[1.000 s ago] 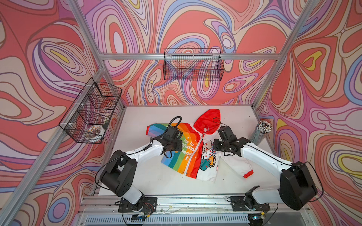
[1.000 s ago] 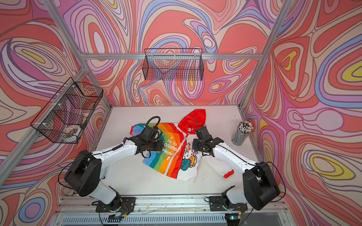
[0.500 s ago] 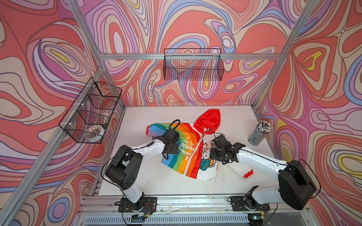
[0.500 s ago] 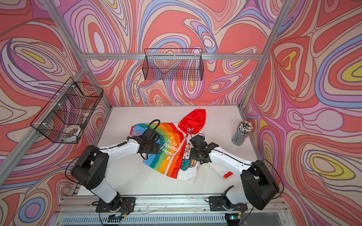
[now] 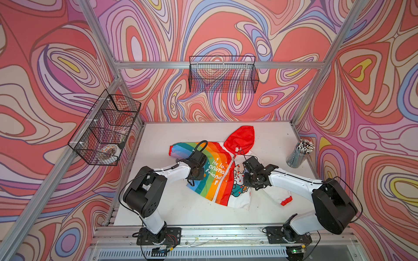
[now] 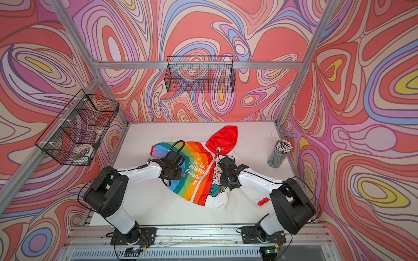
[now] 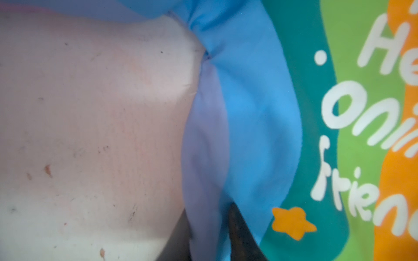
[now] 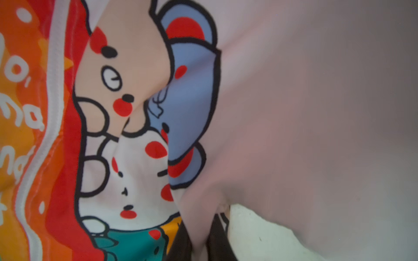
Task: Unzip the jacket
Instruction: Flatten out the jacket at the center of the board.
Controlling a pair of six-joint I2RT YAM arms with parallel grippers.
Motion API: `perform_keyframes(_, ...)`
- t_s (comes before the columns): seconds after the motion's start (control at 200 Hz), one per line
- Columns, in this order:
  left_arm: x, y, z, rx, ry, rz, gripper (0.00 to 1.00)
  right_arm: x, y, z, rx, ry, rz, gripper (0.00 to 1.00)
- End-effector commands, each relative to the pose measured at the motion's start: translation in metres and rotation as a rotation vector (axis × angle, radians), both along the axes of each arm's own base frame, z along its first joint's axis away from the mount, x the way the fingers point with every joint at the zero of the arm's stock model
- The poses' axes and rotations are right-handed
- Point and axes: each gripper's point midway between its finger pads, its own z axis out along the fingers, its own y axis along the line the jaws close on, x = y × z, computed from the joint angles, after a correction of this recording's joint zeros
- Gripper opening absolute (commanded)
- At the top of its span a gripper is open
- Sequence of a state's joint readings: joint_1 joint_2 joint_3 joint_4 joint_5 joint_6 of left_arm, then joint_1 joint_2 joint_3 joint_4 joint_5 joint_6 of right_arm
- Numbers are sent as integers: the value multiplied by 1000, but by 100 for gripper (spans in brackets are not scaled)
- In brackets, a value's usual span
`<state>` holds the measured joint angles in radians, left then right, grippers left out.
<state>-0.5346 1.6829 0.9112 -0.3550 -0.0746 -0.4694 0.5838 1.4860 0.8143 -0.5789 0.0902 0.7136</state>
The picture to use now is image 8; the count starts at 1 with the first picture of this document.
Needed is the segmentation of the rainbow red white kids jacket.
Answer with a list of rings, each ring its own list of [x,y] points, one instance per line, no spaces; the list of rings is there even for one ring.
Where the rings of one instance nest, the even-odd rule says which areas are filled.
[[[417,260],[417,1],[1,2],[1,260],[208,261],[233,204]]]

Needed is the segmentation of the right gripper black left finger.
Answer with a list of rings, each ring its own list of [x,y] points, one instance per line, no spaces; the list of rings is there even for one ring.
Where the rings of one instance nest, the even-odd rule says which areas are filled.
[[[183,222],[180,223],[165,261],[192,261],[192,243]]]

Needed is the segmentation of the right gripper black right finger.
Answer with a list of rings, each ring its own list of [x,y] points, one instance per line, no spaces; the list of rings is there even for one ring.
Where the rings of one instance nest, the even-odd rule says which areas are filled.
[[[209,261],[238,261],[228,240],[229,219],[224,213],[214,216],[206,247]]]

